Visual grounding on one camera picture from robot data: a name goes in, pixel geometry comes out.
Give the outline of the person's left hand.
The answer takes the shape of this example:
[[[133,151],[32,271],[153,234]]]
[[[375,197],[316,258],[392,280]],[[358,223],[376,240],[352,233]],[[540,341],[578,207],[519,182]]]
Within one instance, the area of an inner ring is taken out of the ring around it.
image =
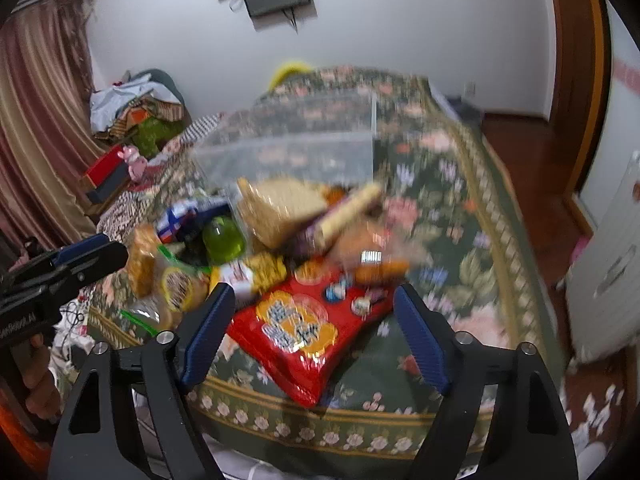
[[[40,419],[50,419],[61,409],[61,395],[49,370],[50,351],[41,334],[30,338],[32,355],[23,372],[24,384],[29,390],[26,408]]]

